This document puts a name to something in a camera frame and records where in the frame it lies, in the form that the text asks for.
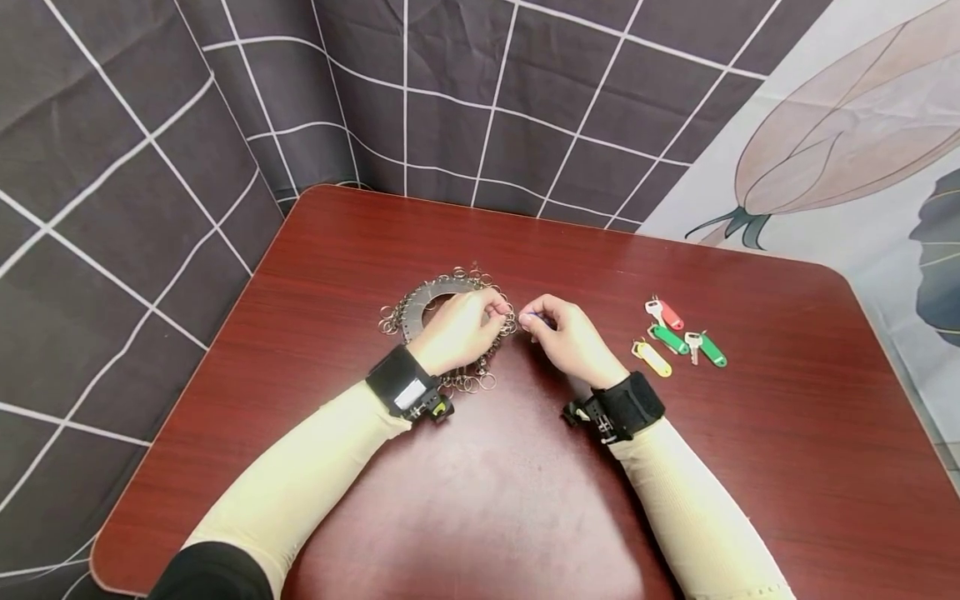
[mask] wooden table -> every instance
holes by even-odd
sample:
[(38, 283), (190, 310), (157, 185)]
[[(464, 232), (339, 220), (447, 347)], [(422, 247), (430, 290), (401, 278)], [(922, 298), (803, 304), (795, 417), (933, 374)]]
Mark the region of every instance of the wooden table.
[[(297, 202), (93, 548), (145, 595), (230, 482), (397, 342), (378, 309), (472, 261), (519, 307), (576, 301), (769, 544), (799, 598), (953, 598), (960, 502), (850, 286), (821, 266), (340, 187)], [(726, 369), (629, 352), (667, 300)], [(677, 594), (607, 451), (522, 334), (491, 392), (376, 456), (300, 553), (287, 598)]]

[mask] hand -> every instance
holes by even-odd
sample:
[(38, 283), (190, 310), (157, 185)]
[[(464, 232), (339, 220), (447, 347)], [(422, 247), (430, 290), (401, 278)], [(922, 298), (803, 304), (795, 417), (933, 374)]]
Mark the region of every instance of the hand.
[(436, 377), (463, 367), (490, 349), (507, 321), (510, 305), (493, 288), (448, 300), (407, 349)]
[[(552, 319), (557, 328), (530, 313)], [(576, 304), (545, 294), (524, 306), (518, 321), (557, 369), (583, 379), (591, 388), (606, 390), (630, 376)]]

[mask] green key tag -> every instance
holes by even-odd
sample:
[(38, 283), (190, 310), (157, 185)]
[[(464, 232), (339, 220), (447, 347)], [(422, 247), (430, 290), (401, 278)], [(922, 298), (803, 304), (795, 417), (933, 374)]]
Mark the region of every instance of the green key tag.
[(724, 356), (723, 352), (720, 351), (720, 348), (713, 343), (706, 333), (700, 334), (700, 339), (703, 343), (700, 345), (700, 351), (710, 359), (710, 362), (716, 365), (717, 367), (723, 368), (727, 366), (727, 357)]
[(690, 345), (663, 325), (652, 324), (650, 328), (647, 329), (647, 333), (666, 344), (674, 354), (690, 353)]

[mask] red key tag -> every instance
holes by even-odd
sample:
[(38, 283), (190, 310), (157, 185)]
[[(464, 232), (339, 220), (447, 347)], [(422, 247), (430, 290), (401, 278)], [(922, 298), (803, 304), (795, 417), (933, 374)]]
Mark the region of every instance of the red key tag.
[(663, 320), (666, 322), (666, 324), (670, 325), (671, 329), (680, 331), (684, 328), (684, 320), (680, 318), (680, 315), (677, 314), (677, 311), (670, 308), (670, 305), (663, 300), (660, 300), (660, 306), (663, 308), (663, 312), (661, 313)]

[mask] black sleeve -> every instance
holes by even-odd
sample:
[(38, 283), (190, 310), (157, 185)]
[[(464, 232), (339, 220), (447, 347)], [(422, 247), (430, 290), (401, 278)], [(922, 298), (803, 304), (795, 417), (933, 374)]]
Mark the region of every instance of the black sleeve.
[(249, 554), (220, 541), (183, 548), (147, 600), (273, 600), (270, 583)]

